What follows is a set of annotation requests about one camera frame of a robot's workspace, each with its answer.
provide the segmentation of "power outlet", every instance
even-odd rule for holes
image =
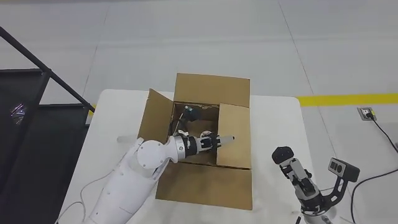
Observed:
[[[373,111],[373,109],[370,106],[357,108],[357,109],[358,109],[359,115],[360,115],[362,120],[365,120],[365,121],[371,121],[372,120],[371,118],[366,116],[366,114],[368,114],[368,113],[372,113],[374,120],[377,120],[376,115],[374,115],[374,111]]]

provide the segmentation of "table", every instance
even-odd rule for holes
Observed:
[[[173,93],[162,92],[170,99]],[[105,90],[99,97],[79,161],[70,182],[62,211],[78,201],[82,187],[112,170],[131,145],[117,142],[118,136],[136,135],[144,114],[148,91]],[[292,97],[251,96],[251,154],[253,210],[214,207],[156,200],[156,188],[133,223],[295,223],[300,204],[289,180],[274,164],[277,146],[290,146],[304,168],[313,172],[300,103]],[[106,179],[83,192],[87,216],[91,213]],[[59,224],[79,224],[82,207],[72,206]]]

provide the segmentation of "open cardboard box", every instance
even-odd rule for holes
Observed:
[[[213,131],[235,140],[177,164],[170,162],[156,198],[230,208],[252,209],[250,80],[178,73],[174,101],[150,89],[138,136],[166,143],[169,125],[185,105],[201,112],[187,124],[190,135]]]

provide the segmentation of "yellow floor line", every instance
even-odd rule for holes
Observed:
[[[371,95],[314,95],[296,97],[301,106],[398,104],[398,93]]]

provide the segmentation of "floor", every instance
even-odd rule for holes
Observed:
[[[106,88],[173,91],[177,72],[251,79],[253,95],[398,91],[397,0],[2,0],[0,25],[89,102]],[[0,68],[30,68],[0,40]],[[56,83],[42,103],[75,100]],[[319,188],[334,185],[331,156],[360,179],[398,156],[356,105],[302,108]],[[397,105],[372,105],[398,139]],[[398,223],[398,174],[355,195],[360,224]],[[351,219],[349,192],[339,204]]]

